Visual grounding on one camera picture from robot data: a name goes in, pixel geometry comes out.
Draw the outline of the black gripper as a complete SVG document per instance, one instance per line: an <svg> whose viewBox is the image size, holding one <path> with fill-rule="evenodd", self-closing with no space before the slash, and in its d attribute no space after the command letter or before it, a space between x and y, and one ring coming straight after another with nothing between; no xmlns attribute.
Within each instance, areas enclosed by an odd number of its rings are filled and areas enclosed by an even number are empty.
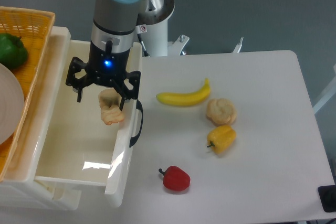
<svg viewBox="0 0 336 224"><path fill-rule="evenodd" d="M83 62L73 57L67 77L66 85L73 88L77 94L77 102L81 102L83 89L92 85L114 87L120 95L119 109L122 111L126 100L136 100L139 96L140 71L126 72L130 49L124 52L112 52L113 45L108 43L108 51L100 49L90 42L89 60Z"/></svg>

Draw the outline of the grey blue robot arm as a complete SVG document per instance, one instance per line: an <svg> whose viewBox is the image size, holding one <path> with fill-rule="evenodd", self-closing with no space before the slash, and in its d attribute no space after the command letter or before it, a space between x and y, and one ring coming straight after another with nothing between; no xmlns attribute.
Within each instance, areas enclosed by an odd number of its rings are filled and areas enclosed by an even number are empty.
<svg viewBox="0 0 336 224"><path fill-rule="evenodd" d="M78 100L92 84L114 88L121 101L137 99L141 74L127 71L135 46L146 57L171 56L180 55L189 40L185 35L167 39L174 9L174 0L96 0L88 62L74 57L66 78Z"/></svg>

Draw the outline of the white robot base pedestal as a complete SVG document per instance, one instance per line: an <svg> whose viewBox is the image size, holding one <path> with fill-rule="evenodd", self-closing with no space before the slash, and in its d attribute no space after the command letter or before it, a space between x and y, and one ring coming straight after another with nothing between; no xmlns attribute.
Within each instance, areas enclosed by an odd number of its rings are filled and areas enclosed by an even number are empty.
<svg viewBox="0 0 336 224"><path fill-rule="evenodd" d="M185 55L188 36L181 34L175 41L168 40L168 21L174 10L174 0L140 1L137 33L146 57Z"/></svg>

